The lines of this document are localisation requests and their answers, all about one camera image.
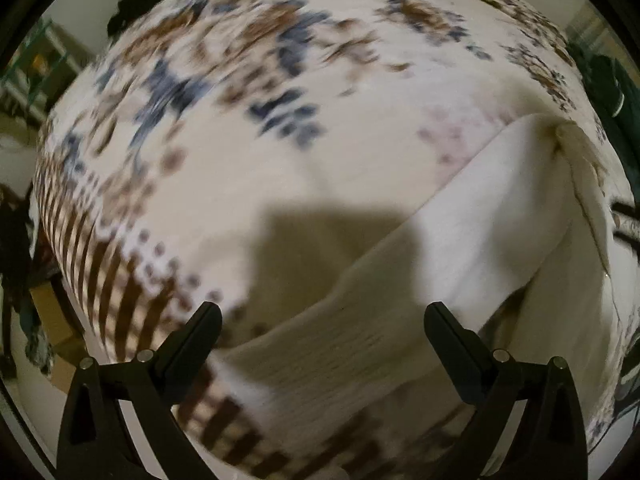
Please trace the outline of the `white knit sweater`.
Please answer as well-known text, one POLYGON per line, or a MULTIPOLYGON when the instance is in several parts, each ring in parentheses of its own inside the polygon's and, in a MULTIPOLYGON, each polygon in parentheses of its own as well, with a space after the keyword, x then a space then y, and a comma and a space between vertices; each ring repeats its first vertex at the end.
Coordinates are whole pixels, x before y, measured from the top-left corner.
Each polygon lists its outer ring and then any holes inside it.
POLYGON ((431 478, 472 417, 425 336, 435 301, 514 358, 566 359, 593 434, 634 301, 605 210, 623 183, 578 125, 512 122, 323 299, 218 356, 256 428, 226 462, 257 479, 431 478))

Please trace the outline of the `floral bed quilt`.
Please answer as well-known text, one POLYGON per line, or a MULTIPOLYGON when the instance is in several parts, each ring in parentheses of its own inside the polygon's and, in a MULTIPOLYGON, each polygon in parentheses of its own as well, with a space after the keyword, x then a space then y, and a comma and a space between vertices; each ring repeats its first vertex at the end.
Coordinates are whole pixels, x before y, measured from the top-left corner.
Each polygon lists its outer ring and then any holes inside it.
POLYGON ((562 32, 526 1, 163 0, 42 127, 40 218, 113 362, 218 304, 220 339, 175 414, 238 468, 228 449, 256 428, 218 356, 323 299, 533 114, 616 159, 613 231, 624 170, 562 32))

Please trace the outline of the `dark green folded blanket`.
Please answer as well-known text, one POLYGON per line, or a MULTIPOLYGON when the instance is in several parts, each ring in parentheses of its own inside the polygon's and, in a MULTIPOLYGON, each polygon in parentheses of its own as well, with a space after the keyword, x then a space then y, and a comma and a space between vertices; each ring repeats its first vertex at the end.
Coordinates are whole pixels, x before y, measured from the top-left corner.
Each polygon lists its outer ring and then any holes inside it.
POLYGON ((605 128, 616 128, 639 142, 639 87, 623 65, 610 56, 568 45, 593 108, 605 128))

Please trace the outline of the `green shelf rack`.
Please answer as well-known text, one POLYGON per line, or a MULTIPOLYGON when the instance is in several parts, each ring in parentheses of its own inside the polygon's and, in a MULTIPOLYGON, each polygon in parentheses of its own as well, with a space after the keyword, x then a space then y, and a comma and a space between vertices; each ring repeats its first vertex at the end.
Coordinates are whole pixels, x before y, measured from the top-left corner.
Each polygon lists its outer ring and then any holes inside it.
POLYGON ((70 51, 54 30, 54 21, 40 18, 1 72, 1 99, 9 98, 27 117, 42 124, 60 92, 56 76, 70 51))

